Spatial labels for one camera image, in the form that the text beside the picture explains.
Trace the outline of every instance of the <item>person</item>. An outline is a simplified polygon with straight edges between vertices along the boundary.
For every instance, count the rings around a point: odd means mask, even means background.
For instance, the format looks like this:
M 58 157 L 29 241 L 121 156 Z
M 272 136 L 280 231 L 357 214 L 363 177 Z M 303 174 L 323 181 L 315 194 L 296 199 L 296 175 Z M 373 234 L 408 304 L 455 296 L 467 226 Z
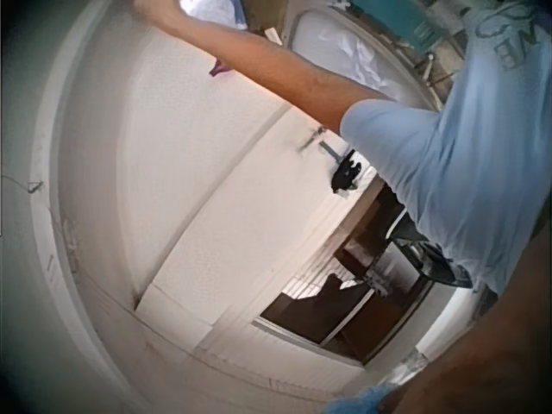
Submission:
M 190 18 L 174 0 L 135 7 L 341 135 L 420 233 L 501 296 L 413 381 L 372 390 L 359 411 L 344 412 L 535 412 L 549 380 L 550 269 L 541 257 L 549 223 L 520 258 L 552 184 L 549 15 L 522 3 L 467 12 L 466 64 L 435 113 L 405 108 L 259 36 Z

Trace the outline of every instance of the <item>window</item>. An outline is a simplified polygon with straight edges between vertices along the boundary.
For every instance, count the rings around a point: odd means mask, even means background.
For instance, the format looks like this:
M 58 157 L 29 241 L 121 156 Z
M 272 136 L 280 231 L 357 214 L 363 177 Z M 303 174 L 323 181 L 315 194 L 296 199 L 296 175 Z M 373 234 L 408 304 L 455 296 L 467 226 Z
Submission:
M 370 187 L 363 197 L 375 199 L 360 214 L 351 212 L 358 216 L 354 226 L 340 226 L 260 315 L 319 348 L 362 363 L 408 317 L 427 287 L 427 279 L 386 240 L 404 207 L 389 187 L 380 187 L 377 197 Z

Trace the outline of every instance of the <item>hand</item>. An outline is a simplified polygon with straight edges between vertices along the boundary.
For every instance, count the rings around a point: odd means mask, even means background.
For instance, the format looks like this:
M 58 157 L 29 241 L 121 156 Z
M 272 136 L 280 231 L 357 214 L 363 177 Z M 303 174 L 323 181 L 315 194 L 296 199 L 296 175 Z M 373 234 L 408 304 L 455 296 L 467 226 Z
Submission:
M 175 35 L 186 19 L 178 0 L 134 0 L 134 5 L 154 26 L 171 35 Z

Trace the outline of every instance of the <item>t-shirt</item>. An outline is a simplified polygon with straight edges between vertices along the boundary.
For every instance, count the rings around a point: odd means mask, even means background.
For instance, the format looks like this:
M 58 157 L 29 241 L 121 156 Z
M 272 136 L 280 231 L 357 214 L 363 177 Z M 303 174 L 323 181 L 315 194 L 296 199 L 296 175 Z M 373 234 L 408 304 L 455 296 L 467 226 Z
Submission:
M 498 293 L 552 184 L 552 44 L 536 13 L 465 16 L 466 63 L 442 113 L 367 100 L 341 126 L 418 231 Z

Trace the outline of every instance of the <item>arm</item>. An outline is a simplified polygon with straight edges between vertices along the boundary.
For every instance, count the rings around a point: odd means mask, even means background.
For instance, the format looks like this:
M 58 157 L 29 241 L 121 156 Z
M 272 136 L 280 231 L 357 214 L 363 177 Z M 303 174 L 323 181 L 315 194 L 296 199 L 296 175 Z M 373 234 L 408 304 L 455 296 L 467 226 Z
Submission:
M 550 222 L 525 249 L 504 296 L 474 329 L 384 401 L 392 414 L 549 412 Z
M 386 98 L 257 35 L 193 19 L 175 0 L 135 0 L 135 5 L 163 31 L 215 56 L 337 134 L 353 104 Z

